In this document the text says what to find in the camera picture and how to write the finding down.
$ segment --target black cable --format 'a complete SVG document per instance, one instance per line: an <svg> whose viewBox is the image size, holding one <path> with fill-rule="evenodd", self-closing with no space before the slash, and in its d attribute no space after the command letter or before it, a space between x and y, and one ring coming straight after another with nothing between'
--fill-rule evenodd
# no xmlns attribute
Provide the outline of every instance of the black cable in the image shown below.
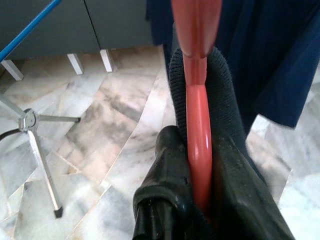
<svg viewBox="0 0 320 240"><path fill-rule="evenodd" d="M17 133L21 133L19 128L16 128L16 129L13 129L13 130L10 130L10 131L6 131L6 132L4 132L4 133L2 133L0 135L0 141L3 140L5 137L8 137L9 135L17 134Z"/></svg>

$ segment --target blue metal rod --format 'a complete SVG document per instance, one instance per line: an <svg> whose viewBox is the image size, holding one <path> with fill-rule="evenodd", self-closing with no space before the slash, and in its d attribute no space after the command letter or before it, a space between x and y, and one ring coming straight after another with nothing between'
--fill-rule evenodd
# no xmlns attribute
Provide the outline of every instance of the blue metal rod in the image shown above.
<svg viewBox="0 0 320 240"><path fill-rule="evenodd" d="M0 51L0 62L4 60L37 26L37 24L54 9L61 0L52 0L2 51Z"/></svg>

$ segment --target rubber foot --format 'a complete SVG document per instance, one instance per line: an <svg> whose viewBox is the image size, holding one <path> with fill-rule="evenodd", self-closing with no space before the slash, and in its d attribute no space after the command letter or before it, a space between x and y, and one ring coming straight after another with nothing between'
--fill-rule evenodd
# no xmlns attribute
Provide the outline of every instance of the rubber foot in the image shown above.
<svg viewBox="0 0 320 240"><path fill-rule="evenodd" d="M64 212L64 208L61 206L58 210L54 210L54 215L56 219L59 219L62 217L62 214Z"/></svg>

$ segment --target red handle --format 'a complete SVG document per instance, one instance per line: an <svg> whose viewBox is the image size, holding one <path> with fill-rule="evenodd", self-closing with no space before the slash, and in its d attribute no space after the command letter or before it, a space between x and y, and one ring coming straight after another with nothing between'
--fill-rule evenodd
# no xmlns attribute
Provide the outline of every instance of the red handle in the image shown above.
<svg viewBox="0 0 320 240"><path fill-rule="evenodd" d="M212 176L211 126L207 91L207 56L215 43L222 0L171 0L183 52L186 82L187 148L193 197L208 214Z"/></svg>

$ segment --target dark blue fabric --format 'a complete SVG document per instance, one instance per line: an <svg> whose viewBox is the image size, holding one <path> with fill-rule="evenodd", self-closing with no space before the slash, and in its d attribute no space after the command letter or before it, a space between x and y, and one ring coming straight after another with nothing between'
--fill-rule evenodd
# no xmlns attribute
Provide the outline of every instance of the dark blue fabric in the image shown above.
<svg viewBox="0 0 320 240"><path fill-rule="evenodd" d="M168 1L148 0L157 44L172 34ZM223 0L215 46L230 67L245 131L257 114L295 127L320 58L320 1Z"/></svg>

